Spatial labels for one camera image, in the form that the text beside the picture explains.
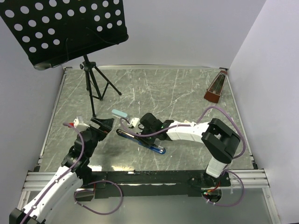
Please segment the blue black stapler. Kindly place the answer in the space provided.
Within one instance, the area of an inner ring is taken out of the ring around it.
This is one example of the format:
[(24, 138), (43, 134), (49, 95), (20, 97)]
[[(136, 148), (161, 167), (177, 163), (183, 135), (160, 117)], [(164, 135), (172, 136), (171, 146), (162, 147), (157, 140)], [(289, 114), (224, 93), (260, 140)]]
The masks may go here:
[(133, 136), (121, 129), (117, 129), (116, 130), (116, 133), (121, 136), (121, 137), (124, 137), (126, 139), (129, 139), (129, 140), (132, 140), (133, 142), (136, 142), (138, 143), (140, 146), (143, 146), (145, 148), (148, 148), (156, 153), (159, 153), (159, 154), (165, 154), (166, 153), (166, 149), (162, 146), (159, 146), (157, 144), (148, 144), (148, 143), (144, 143), (142, 142), (141, 140), (139, 140), (136, 136)]

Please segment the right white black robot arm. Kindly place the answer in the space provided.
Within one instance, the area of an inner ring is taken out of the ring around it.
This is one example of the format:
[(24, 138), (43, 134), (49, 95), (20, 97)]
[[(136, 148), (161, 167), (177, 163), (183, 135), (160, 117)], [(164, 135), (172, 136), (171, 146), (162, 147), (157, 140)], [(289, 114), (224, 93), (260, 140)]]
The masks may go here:
[(174, 120), (162, 122), (153, 114), (147, 113), (139, 120), (137, 127), (139, 126), (141, 138), (148, 144), (154, 143), (156, 139), (186, 140), (204, 144), (212, 155), (204, 174), (204, 181), (209, 186), (214, 186), (220, 181), (223, 170), (232, 162), (241, 141), (239, 134), (215, 118), (199, 124)]

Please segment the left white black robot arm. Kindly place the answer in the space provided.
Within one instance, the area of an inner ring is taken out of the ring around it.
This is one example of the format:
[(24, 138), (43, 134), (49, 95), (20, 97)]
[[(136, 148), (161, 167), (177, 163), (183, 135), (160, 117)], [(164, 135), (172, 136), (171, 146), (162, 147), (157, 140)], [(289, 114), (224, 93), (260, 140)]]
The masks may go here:
[(11, 224), (49, 224), (59, 207), (80, 188), (92, 183), (92, 169), (88, 166), (98, 143), (111, 132), (114, 119), (91, 118), (86, 124), (80, 118), (63, 125), (73, 129), (77, 137), (51, 180), (22, 209), (9, 215)]

